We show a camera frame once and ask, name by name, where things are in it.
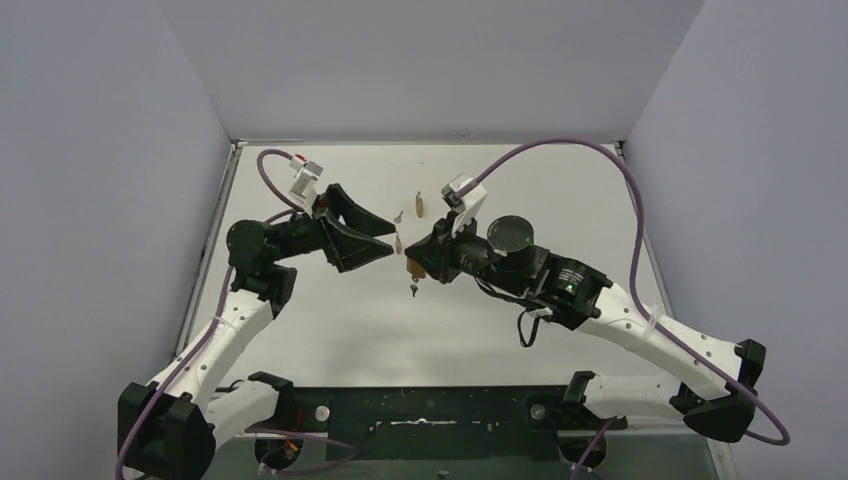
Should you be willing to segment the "large brass padlock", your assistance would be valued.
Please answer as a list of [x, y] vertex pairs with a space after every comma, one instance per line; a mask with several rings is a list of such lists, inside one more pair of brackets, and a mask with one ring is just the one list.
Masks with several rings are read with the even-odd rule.
[[415, 195], [415, 212], [417, 218], [423, 218], [425, 215], [425, 203], [423, 195], [420, 191], [418, 191]]

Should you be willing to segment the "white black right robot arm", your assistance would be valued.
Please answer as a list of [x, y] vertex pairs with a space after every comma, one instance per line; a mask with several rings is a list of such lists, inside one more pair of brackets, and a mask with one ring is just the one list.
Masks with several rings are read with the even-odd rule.
[[526, 219], [496, 219], [485, 236], [471, 223], [459, 233], [440, 219], [408, 246], [408, 260], [443, 283], [471, 276], [486, 294], [570, 331], [595, 336], [659, 368], [656, 375], [611, 376], [579, 371], [562, 400], [564, 417], [578, 427], [594, 420], [650, 417], [680, 420], [718, 441], [743, 438], [755, 416], [754, 387], [766, 350], [702, 334], [643, 307], [602, 272], [534, 242]]

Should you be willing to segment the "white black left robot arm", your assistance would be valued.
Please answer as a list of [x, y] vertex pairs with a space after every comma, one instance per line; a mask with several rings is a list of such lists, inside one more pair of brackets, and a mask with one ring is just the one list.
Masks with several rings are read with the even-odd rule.
[[224, 284], [207, 326], [163, 371], [145, 384], [129, 384], [118, 399], [115, 478], [132, 469], [142, 477], [200, 479], [233, 437], [258, 423], [289, 423], [296, 400], [284, 378], [258, 372], [234, 391], [216, 394], [292, 297], [298, 272], [282, 260], [320, 251], [338, 272], [352, 271], [393, 255], [382, 238], [395, 231], [338, 184], [301, 212], [234, 223], [225, 238]]

